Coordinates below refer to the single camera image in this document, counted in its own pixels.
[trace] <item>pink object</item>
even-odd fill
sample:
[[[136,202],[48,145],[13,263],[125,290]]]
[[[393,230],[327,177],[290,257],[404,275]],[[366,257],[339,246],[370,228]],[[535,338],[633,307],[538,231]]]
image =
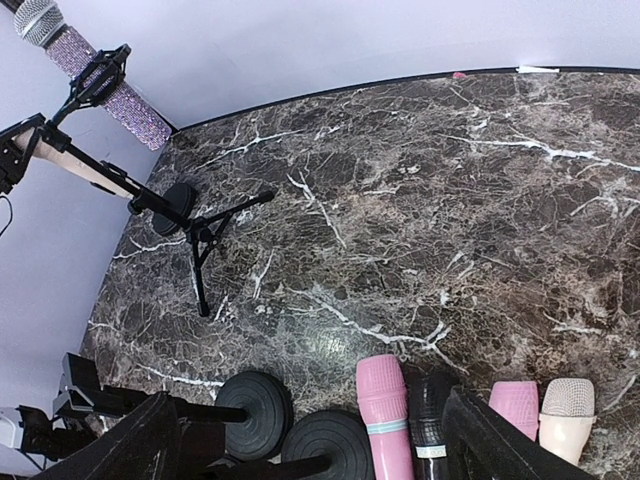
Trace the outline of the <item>pink object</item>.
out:
[[[540,413],[536,382],[496,382],[489,406],[531,440],[536,440]]]
[[[360,414],[367,425],[377,480],[414,480],[407,387],[398,359],[379,355],[358,362]]]

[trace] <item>pink microphone head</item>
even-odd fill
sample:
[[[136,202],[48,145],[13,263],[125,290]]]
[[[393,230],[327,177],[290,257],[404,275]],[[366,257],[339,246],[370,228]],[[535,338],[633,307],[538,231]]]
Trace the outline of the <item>pink microphone head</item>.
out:
[[[358,362],[356,383],[364,423],[381,424],[407,418],[407,387],[394,355],[378,355]]]
[[[536,382],[496,382],[489,406],[535,441],[540,413]]]

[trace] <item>white microphone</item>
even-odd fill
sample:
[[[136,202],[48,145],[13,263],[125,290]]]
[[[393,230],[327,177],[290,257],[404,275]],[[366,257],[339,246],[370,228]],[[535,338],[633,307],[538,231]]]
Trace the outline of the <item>white microphone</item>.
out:
[[[33,128],[27,130],[23,134],[14,137],[12,139],[13,143],[15,143],[16,147],[24,152],[29,145],[29,140],[31,140],[33,133]],[[122,187],[119,187],[108,178],[102,176],[85,163],[81,162],[80,159],[74,157],[69,152],[61,153],[42,140],[38,140],[36,148],[33,152],[33,156],[41,158],[43,160],[48,160],[54,165],[64,168],[74,175],[84,178],[85,180],[93,184],[99,185],[103,189],[108,190],[109,192],[118,195],[119,197],[128,199],[133,198],[133,195],[131,195],[129,192],[124,190]]]
[[[585,378],[559,378],[547,388],[540,414],[540,446],[578,465],[596,421],[593,383]]]
[[[18,35],[32,45],[43,47],[49,58],[72,79],[82,73],[96,55],[89,42],[66,25],[53,0],[25,0],[15,14],[14,25]],[[171,136],[171,127],[124,82],[102,106],[151,150],[164,146]]]

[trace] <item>white wall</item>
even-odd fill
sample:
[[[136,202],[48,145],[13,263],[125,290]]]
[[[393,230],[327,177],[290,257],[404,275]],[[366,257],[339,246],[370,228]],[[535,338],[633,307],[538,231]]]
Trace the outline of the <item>white wall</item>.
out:
[[[636,0],[59,0],[178,127],[293,96],[518,65],[640,68]]]
[[[0,130],[37,112],[50,116],[68,94],[67,77],[16,36],[1,8],[0,65]],[[88,153],[138,178],[158,156],[102,110],[76,113],[63,129]],[[0,238],[0,405],[50,411],[62,356],[80,346],[128,218],[126,202],[40,160],[10,198],[15,218]],[[6,212],[0,203],[0,228]],[[0,449],[0,472],[28,467]]]

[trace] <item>rubber foot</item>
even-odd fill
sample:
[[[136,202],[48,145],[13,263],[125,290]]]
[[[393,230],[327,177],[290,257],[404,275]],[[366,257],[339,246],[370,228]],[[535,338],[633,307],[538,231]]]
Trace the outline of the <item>rubber foot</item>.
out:
[[[360,417],[350,412],[312,413],[291,429],[282,447],[282,462],[316,456],[328,457],[331,466],[314,475],[314,480],[375,479],[366,427]]]
[[[167,200],[171,207],[180,215],[189,217],[196,203],[197,196],[198,192],[191,185],[187,183],[176,183],[162,195],[162,198]],[[153,230],[162,237],[168,237],[180,230],[179,225],[159,213],[153,215],[151,224]]]
[[[226,424],[227,453],[243,462],[272,458],[293,426],[293,402],[277,378],[262,372],[243,372],[225,382],[216,406],[240,408],[244,423]]]

